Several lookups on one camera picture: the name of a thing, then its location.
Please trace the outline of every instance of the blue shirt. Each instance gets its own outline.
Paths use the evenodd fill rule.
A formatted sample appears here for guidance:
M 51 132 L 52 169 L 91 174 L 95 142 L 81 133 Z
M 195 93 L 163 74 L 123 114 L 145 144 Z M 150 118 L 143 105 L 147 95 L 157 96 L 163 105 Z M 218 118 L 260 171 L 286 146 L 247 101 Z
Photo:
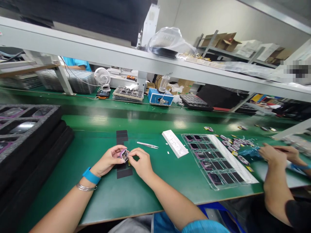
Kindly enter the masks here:
M 90 64 L 87 61 L 83 61 L 83 60 L 78 60 L 78 59 L 73 59 L 73 58 L 68 58 L 68 57 L 63 57 L 64 61 L 66 63 L 67 66 L 80 66 L 80 65 L 84 65 L 85 66 L 85 70 L 86 71 L 92 71 Z

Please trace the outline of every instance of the white wall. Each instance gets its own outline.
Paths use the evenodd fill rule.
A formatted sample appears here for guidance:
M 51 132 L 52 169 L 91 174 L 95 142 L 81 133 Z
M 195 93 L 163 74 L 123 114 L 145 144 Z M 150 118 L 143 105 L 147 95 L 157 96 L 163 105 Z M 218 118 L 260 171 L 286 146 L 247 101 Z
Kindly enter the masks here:
M 237 40 L 257 39 L 293 50 L 310 38 L 236 0 L 159 0 L 158 4 L 161 9 L 157 30 L 165 26 L 178 27 L 183 38 L 192 45 L 201 33 L 209 35 L 216 30 L 219 33 L 237 32 Z

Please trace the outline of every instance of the hand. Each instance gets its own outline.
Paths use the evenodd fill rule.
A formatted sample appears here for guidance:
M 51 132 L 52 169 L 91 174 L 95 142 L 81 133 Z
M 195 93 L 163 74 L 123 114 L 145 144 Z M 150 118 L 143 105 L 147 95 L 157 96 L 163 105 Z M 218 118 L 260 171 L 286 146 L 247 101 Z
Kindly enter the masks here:
M 91 172 L 102 177 L 106 175 L 115 164 L 125 163 L 124 159 L 118 158 L 119 153 L 126 149 L 123 145 L 116 145 L 111 147 L 106 151 L 106 153 L 101 157 L 101 159 L 91 168 Z
M 275 148 L 276 150 L 279 150 L 279 151 L 283 152 L 284 154 L 286 154 L 287 160 L 294 163 L 294 164 L 298 165 L 298 163 L 303 162 L 299 158 L 299 151 L 294 147 L 291 147 L 291 146 L 273 146 L 273 148 Z
M 137 155 L 139 160 L 136 161 L 133 156 Z M 149 154 L 141 148 L 135 148 L 129 153 L 129 160 L 131 165 L 135 168 L 137 174 L 143 181 L 154 175 L 152 170 Z
M 279 150 L 274 149 L 269 144 L 264 143 L 263 145 L 264 147 L 261 147 L 258 150 L 258 152 L 265 160 L 268 161 L 268 164 L 273 164 L 286 168 L 287 166 L 286 154 L 280 152 Z

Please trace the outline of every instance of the blue machine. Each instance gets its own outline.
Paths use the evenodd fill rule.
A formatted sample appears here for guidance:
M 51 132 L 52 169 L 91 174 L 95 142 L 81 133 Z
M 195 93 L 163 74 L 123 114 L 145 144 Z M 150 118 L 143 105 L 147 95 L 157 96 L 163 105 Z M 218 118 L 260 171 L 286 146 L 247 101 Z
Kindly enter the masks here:
M 170 106 L 173 102 L 174 96 L 167 91 L 166 94 L 159 93 L 155 88 L 149 88 L 148 100 L 151 104 L 167 105 Z

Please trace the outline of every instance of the dark fabric sleeve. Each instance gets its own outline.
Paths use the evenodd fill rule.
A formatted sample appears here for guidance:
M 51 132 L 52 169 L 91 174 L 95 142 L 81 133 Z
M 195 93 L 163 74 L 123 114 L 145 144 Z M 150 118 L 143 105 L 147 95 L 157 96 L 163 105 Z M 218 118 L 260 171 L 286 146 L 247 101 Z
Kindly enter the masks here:
M 286 216 L 295 232 L 308 232 L 311 229 L 311 203 L 290 200 L 285 205 Z

